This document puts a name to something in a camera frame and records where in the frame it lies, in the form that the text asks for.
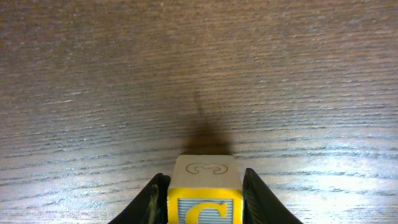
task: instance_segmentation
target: yellow frame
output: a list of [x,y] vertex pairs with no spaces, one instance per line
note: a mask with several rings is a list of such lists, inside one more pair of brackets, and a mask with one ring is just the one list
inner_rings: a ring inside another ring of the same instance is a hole
[[188,189],[173,188],[169,189],[168,211],[169,224],[178,224],[178,199],[179,198],[214,198],[214,199],[233,199],[233,224],[243,222],[243,193],[236,189]]

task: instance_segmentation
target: wood grain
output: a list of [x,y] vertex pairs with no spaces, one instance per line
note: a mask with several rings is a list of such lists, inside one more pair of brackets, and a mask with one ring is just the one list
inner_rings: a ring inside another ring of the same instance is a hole
[[1,223],[106,223],[187,149],[305,223],[397,222],[397,1],[1,8]]

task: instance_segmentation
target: brown wooden surface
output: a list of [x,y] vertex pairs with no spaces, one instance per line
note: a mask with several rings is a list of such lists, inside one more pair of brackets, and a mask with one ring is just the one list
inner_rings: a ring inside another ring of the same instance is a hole
[[305,223],[397,223],[396,1],[1,5],[0,223],[106,223],[187,149]]

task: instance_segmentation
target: cube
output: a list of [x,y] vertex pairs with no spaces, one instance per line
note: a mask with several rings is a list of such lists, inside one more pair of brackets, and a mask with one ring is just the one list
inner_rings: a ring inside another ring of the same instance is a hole
[[242,224],[243,191],[232,156],[182,155],[167,192],[169,224]]

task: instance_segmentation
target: yellow letter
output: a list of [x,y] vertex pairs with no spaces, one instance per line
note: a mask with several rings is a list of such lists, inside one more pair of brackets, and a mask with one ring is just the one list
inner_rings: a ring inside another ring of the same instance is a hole
[[226,213],[227,213],[226,203],[219,205],[214,202],[204,202],[204,203],[195,205],[187,212],[187,216],[185,218],[185,223],[186,224],[199,224],[199,214],[203,209],[206,209],[206,208],[217,209],[218,212],[220,213],[220,216],[222,218],[226,218]]

